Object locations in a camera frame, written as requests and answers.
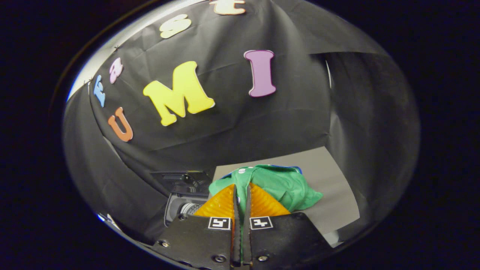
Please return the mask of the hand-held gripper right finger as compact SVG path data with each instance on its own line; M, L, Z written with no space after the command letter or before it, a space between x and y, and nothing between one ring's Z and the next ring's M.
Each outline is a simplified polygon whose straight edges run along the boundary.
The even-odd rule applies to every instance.
M297 269L319 262L333 248L303 212L289 213L255 184L247 188L243 264L251 269Z

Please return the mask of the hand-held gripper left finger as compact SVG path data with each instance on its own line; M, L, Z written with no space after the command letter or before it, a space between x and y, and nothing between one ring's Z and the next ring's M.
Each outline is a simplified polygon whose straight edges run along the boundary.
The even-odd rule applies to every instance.
M231 270L240 265L240 219L236 186L210 198L196 214L179 214L153 250L201 270Z

